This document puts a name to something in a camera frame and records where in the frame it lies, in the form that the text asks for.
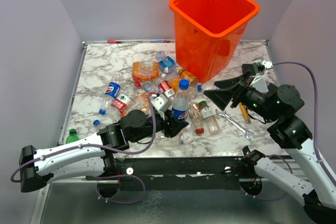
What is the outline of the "Pepsi bottle blue cap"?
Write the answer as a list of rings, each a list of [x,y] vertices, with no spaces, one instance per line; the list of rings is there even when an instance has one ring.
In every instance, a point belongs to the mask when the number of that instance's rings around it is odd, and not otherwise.
[[[124,83],[124,76],[120,73],[114,73],[105,89],[102,102],[99,108],[99,114],[106,115],[110,105],[116,99]]]
[[[175,119],[179,121],[186,120],[189,100],[189,81],[181,79],[172,107],[173,117]]]

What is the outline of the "blue label slim bottle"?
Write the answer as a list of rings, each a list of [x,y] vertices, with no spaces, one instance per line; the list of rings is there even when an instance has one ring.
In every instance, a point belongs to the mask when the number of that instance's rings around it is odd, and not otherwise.
[[[211,83],[199,84],[197,86],[197,91],[199,93],[207,91],[207,90],[215,90],[215,89],[218,89],[218,87]]]

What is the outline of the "red cap clear bottle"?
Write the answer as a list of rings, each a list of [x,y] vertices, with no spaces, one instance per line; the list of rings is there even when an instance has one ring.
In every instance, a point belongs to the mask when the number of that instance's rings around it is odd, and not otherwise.
[[[195,127],[195,133],[201,135],[204,133],[203,118],[198,103],[191,103],[188,105],[188,113],[192,124]]]

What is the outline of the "green cap coffee bottle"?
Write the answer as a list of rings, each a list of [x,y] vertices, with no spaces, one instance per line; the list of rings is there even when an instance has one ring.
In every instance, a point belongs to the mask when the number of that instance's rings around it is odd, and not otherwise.
[[[220,130],[220,127],[216,121],[216,118],[211,110],[211,108],[208,106],[206,101],[201,101],[199,103],[200,112],[203,117],[203,120],[210,131],[210,133],[214,134],[217,133]]]

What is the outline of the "red label clear bottle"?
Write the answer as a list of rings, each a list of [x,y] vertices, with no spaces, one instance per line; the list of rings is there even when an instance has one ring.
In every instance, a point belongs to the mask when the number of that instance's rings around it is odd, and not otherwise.
[[[175,91],[172,88],[172,86],[169,84],[168,81],[163,80],[158,84],[158,89],[161,91],[162,94],[164,94],[169,100],[173,99],[173,96],[175,95]]]

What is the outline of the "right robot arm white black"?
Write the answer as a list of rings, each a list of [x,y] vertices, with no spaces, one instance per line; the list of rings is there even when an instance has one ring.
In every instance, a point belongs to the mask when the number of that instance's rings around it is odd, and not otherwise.
[[[250,75],[216,81],[216,89],[205,90],[220,110],[238,104],[261,116],[271,126],[270,137],[299,165],[308,181],[277,166],[269,157],[253,150],[243,157],[241,171],[246,177],[263,177],[291,195],[315,223],[335,223],[335,173],[318,159],[313,135],[296,112],[304,106],[298,90],[291,85],[269,84],[267,92],[260,92],[249,83]]]

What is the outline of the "orange plastic bin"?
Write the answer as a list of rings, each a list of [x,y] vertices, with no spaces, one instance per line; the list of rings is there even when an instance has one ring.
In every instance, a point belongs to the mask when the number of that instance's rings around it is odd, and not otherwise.
[[[224,70],[251,19],[254,0],[170,0],[177,63],[204,83]]]

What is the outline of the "orange juice small bottle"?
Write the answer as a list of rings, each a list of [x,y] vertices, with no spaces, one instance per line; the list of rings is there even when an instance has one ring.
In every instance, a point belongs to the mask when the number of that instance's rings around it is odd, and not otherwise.
[[[192,74],[191,72],[186,71],[184,69],[180,69],[178,71],[178,74],[181,76],[182,79],[188,80],[191,87],[196,87],[197,86],[198,78],[194,74]]]

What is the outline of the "clear crumpled water bottle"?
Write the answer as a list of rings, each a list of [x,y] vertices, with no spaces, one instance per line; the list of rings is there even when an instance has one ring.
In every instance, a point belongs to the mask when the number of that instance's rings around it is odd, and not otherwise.
[[[147,94],[157,94],[159,93],[159,89],[157,85],[155,85],[153,82],[145,82],[141,84],[141,88],[147,93]]]

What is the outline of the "silver wrench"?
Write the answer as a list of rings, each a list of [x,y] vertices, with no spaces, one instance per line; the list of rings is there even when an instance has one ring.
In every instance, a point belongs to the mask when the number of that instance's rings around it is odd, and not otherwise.
[[[226,120],[228,120],[232,125],[234,125],[237,129],[239,129],[245,136],[245,138],[249,141],[251,141],[252,138],[255,138],[255,134],[252,131],[247,130],[242,125],[240,125],[237,121],[235,121],[231,116],[229,116],[226,111],[219,111],[216,110],[216,114],[224,117]]]

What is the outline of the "red white label bottle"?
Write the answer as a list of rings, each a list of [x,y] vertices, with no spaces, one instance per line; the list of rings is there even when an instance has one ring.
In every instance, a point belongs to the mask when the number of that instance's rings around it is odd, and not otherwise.
[[[110,105],[110,115],[112,120],[117,120],[121,114],[131,105],[134,99],[134,92],[131,90],[122,91]]]

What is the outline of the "light blue label bottle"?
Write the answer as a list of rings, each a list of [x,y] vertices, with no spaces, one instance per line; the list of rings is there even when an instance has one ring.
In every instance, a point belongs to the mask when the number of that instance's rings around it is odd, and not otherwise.
[[[159,64],[159,69],[162,73],[172,73],[175,70],[175,61],[165,54],[163,50],[158,51],[155,54],[155,58]]]

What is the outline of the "small blue cap bottle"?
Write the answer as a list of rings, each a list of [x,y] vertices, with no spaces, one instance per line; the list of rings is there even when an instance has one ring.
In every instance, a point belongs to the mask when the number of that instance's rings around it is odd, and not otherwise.
[[[99,120],[94,120],[94,121],[93,121],[93,125],[94,125],[94,127],[99,127],[100,124],[101,124],[101,122],[100,122]]]

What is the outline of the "blue red pen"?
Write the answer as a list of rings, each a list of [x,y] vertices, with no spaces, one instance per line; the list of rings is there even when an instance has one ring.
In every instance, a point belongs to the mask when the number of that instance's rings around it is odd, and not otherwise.
[[[151,40],[150,43],[160,44],[160,43],[170,43],[170,40]]]

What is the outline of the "red marker pen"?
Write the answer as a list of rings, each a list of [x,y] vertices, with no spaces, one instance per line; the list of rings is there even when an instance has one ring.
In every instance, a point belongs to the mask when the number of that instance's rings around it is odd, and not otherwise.
[[[118,40],[107,40],[108,44],[123,44],[124,42]]]

